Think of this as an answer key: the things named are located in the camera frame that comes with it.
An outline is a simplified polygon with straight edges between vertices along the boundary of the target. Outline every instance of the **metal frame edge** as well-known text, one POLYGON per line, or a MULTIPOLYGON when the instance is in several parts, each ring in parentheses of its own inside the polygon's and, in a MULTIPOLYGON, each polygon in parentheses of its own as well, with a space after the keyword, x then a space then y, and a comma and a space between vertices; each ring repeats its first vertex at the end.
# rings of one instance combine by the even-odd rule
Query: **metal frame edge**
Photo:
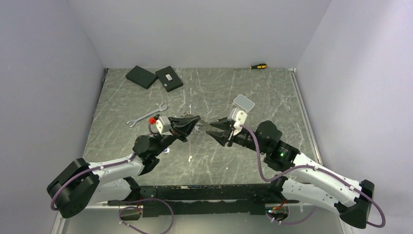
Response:
POLYGON ((52 228, 52 234, 62 234, 65 221, 66 219, 62 217, 60 212, 57 212, 55 224, 52 228))
POLYGON ((317 157, 318 163, 323 165, 321 157, 320 157, 319 148, 317 146, 316 139, 314 137, 313 129, 311 128, 310 120, 308 119, 307 111, 305 109, 304 102, 303 102, 302 96, 301 96, 301 92, 300 92, 300 89, 298 87, 298 83, 297 83, 295 73, 294 72, 289 72, 289 74, 291 76, 291 81, 293 82, 294 90, 297 93, 297 100, 300 104, 301 115, 302 115, 302 118, 304 120, 305 128, 307 129, 308 138, 311 141, 311 148, 313 150, 314 155, 317 157))
POLYGON ((343 230, 343 234, 354 234, 353 228, 350 225, 343 222, 340 218, 338 219, 340 221, 340 226, 341 226, 341 229, 343 230))

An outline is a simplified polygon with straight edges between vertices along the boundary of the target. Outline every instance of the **black box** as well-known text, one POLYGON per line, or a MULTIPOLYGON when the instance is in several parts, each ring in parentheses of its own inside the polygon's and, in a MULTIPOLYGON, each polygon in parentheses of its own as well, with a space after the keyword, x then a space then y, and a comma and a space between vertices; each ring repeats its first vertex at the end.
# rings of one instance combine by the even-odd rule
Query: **black box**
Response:
POLYGON ((154 73, 135 66, 126 74, 126 79, 144 87, 145 89, 149 89, 149 87, 156 81, 157 77, 154 73))
POLYGON ((184 85, 171 66, 156 71, 155 73, 168 93, 184 85))

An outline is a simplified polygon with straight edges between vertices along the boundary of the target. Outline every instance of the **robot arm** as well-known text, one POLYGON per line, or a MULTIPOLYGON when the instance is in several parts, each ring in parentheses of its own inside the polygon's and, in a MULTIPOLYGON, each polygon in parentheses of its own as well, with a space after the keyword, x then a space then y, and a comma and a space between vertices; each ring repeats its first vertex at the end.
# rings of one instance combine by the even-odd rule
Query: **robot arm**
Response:
POLYGON ((308 158, 297 148, 280 140, 282 132, 269 120, 261 122, 257 130, 246 129, 244 122, 247 114, 235 108, 227 118, 210 123, 223 132, 207 131, 222 146, 231 147, 233 143, 256 151, 258 145, 261 155, 265 155, 264 163, 271 169, 290 173, 311 184, 301 184, 284 176, 266 179, 271 182, 270 193, 287 200, 299 200, 323 207, 340 215, 340 218, 358 228, 365 228, 368 223, 371 202, 360 195, 362 191, 373 198, 374 184, 368 180, 358 182, 339 175, 308 158))
POLYGON ((108 200, 138 200, 140 188, 132 177, 152 171, 159 163, 157 156, 175 140, 186 142, 186 137, 201 118, 157 115, 154 119, 159 133, 139 136, 133 154, 106 162, 87 163, 78 158, 69 164, 47 187, 52 198, 52 209, 59 210, 63 218, 70 218, 88 204, 108 200))

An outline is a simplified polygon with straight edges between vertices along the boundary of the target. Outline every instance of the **yellow screwdriver handle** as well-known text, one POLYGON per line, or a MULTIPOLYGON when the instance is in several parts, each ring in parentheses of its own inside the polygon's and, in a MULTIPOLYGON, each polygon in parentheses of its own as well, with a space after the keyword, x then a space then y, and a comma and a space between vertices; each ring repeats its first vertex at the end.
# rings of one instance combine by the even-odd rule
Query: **yellow screwdriver handle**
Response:
POLYGON ((265 69, 265 68, 267 68, 267 64, 265 64, 265 63, 261 63, 261 64, 254 65, 254 66, 250 66, 250 69, 265 69))

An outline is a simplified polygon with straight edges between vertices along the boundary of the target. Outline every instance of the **screwdriver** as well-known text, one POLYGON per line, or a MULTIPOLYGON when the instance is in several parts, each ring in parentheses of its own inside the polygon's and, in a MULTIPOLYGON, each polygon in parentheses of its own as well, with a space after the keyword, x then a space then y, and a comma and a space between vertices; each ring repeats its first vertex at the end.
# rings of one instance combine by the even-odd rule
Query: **screwdriver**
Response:
POLYGON ((267 64, 260 63, 254 66, 250 66, 249 68, 235 68, 234 70, 242 70, 242 69, 265 69, 267 68, 267 64))

